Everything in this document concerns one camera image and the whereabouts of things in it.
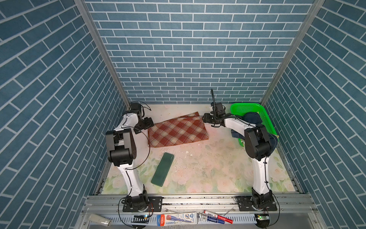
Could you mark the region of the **dark green rectangular board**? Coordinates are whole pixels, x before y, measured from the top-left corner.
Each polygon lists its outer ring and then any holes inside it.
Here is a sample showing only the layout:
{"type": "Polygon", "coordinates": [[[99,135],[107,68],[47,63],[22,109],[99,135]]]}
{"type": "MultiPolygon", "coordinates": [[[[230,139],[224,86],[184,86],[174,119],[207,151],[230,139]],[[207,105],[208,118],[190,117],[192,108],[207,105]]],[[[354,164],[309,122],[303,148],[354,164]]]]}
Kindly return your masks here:
{"type": "Polygon", "coordinates": [[[152,177],[151,183],[162,187],[169,173],[171,165],[174,161],[174,155],[170,153],[164,153],[161,161],[159,162],[156,171],[152,177]]]}

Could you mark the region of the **blue marker pen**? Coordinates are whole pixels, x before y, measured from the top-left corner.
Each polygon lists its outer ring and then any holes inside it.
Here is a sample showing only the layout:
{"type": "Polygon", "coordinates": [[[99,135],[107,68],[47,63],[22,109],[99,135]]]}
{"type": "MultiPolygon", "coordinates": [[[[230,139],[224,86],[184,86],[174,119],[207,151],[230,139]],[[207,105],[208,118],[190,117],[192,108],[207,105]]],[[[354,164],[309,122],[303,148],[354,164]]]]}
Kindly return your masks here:
{"type": "Polygon", "coordinates": [[[225,224],[225,221],[222,219],[218,219],[216,217],[208,216],[205,214],[199,214],[198,218],[202,222],[212,222],[212,223],[218,223],[218,224],[225,224]]]}

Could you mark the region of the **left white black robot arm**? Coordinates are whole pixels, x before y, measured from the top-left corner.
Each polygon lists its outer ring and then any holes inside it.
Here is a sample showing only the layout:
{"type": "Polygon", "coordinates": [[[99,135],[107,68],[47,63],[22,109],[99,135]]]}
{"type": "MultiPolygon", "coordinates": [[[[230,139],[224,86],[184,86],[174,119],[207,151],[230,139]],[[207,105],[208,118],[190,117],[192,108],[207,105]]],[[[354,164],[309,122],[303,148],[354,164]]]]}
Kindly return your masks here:
{"type": "Polygon", "coordinates": [[[152,118],[128,111],[123,114],[120,124],[105,134],[108,161],[121,172],[127,185],[127,195],[123,198],[125,212],[145,211],[149,208],[148,194],[134,162],[137,158],[134,135],[153,126],[152,118]]]}

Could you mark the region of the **green plastic basket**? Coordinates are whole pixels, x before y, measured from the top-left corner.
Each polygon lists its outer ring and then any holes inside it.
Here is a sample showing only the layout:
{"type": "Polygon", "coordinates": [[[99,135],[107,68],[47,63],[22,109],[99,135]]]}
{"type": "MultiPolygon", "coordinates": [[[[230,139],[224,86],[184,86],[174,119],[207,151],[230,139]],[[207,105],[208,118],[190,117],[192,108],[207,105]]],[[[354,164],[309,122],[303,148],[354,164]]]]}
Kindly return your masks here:
{"type": "Polygon", "coordinates": [[[243,116],[244,114],[248,113],[248,112],[256,112],[260,114],[260,117],[263,120],[262,125],[266,128],[267,133],[270,132],[274,135],[278,134],[276,133],[274,126],[269,118],[269,115],[267,114],[267,111],[265,110],[265,108],[263,106],[261,106],[260,104],[255,104],[255,103],[236,103],[231,105],[231,114],[232,114],[232,118],[230,119],[230,121],[233,123],[232,126],[234,128],[229,127],[230,129],[233,129],[237,132],[239,132],[240,134],[245,134],[245,130],[248,128],[254,128],[257,127],[258,125],[252,125],[250,123],[247,123],[245,121],[242,121],[239,119],[238,116],[243,116]]]}

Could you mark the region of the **dark blue denim skirt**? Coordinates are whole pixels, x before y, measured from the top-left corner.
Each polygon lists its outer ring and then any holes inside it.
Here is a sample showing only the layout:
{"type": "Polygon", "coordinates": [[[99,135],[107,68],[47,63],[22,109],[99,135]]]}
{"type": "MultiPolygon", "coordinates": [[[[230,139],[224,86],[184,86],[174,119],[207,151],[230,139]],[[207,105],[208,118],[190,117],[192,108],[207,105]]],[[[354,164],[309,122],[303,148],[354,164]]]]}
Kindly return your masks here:
{"type": "MultiPolygon", "coordinates": [[[[252,125],[259,125],[259,124],[263,123],[263,120],[260,117],[260,114],[256,113],[256,112],[248,112],[248,113],[244,114],[243,116],[238,116],[238,117],[240,120],[250,123],[252,125]]],[[[243,134],[240,134],[239,132],[232,129],[231,135],[233,138],[238,138],[239,144],[242,147],[245,147],[245,137],[243,134]]],[[[270,132],[268,132],[268,135],[270,138],[271,152],[273,152],[278,145],[278,138],[277,138],[277,135],[274,135],[270,132]]]]}

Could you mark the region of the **marker package box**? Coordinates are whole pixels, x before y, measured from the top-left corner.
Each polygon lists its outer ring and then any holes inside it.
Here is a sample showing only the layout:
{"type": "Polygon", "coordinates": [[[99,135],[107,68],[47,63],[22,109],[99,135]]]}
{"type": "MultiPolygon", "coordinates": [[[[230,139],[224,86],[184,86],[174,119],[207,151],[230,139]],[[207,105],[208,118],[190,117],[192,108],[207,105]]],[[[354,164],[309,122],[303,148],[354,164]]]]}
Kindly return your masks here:
{"type": "Polygon", "coordinates": [[[158,227],[198,224],[198,216],[196,212],[160,214],[156,216],[156,219],[158,227]]]}

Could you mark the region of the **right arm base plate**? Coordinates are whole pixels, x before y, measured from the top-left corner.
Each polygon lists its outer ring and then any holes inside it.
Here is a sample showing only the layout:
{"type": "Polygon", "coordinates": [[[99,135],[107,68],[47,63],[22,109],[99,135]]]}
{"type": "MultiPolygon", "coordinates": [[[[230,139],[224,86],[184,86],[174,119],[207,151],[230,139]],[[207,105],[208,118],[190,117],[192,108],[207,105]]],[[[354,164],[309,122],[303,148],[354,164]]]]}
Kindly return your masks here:
{"type": "Polygon", "coordinates": [[[236,196],[239,211],[277,211],[273,196],[269,193],[261,196],[236,196]]]}

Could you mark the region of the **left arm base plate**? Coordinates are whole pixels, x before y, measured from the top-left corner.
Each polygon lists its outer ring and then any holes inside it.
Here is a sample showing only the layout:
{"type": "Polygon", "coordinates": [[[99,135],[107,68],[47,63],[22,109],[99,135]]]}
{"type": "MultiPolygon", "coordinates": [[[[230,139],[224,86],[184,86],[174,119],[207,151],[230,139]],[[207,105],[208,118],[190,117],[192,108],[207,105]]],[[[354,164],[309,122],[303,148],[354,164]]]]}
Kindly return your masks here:
{"type": "Polygon", "coordinates": [[[146,212],[150,209],[153,212],[161,212],[163,205],[163,197],[149,196],[145,197],[128,197],[122,200],[123,212],[146,212]]]}

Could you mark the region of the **red plaid skirt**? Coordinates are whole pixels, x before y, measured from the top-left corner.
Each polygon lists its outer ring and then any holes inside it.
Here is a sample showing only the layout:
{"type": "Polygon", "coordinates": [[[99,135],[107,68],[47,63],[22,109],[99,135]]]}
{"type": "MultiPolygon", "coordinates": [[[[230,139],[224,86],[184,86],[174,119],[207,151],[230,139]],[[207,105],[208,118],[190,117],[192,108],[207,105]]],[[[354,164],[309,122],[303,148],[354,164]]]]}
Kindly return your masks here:
{"type": "Polygon", "coordinates": [[[209,134],[195,112],[155,124],[148,129],[148,137],[151,147],[163,148],[208,140],[209,134]]]}

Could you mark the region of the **grey white small device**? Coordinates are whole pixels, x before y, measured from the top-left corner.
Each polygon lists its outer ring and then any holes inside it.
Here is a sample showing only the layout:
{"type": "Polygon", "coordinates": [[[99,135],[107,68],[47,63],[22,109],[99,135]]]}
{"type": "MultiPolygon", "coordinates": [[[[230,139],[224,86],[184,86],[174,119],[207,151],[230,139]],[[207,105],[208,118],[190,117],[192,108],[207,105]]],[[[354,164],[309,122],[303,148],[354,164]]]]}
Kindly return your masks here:
{"type": "Polygon", "coordinates": [[[109,227],[112,224],[112,221],[110,219],[107,219],[105,217],[102,217],[102,216],[96,215],[96,214],[91,214],[88,217],[88,220],[93,222],[93,223],[105,226],[105,227],[109,227]]]}

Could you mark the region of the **aluminium front rail frame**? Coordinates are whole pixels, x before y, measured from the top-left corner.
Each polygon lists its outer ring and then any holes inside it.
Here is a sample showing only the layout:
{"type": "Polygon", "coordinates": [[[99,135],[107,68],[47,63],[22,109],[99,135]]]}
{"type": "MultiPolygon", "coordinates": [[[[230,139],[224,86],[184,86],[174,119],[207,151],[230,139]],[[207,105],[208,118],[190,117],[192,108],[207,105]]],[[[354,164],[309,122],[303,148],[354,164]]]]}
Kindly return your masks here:
{"type": "Polygon", "coordinates": [[[211,211],[233,220],[233,224],[202,222],[195,225],[174,225],[173,229],[324,229],[326,224],[309,194],[276,193],[274,200],[277,211],[239,211],[234,198],[248,194],[152,194],[163,197],[161,212],[123,212],[122,196],[89,196],[78,217],[77,229],[156,229],[156,216],[160,214],[211,211]],[[105,227],[88,220],[91,214],[100,215],[112,221],[105,227]]]}

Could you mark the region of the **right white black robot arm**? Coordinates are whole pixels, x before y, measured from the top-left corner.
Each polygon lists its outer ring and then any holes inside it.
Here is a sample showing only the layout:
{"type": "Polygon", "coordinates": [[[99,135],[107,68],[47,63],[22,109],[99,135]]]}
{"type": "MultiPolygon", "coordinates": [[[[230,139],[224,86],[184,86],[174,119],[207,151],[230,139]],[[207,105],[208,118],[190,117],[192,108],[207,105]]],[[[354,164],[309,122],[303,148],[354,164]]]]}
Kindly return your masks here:
{"type": "Polygon", "coordinates": [[[213,113],[205,113],[203,122],[223,126],[244,136],[245,150],[252,159],[254,184],[252,187],[252,206],[256,210],[264,210],[274,202],[273,193],[269,185],[269,157],[276,144],[271,141],[270,134],[262,124],[251,124],[237,115],[224,114],[215,117],[213,113]]]}

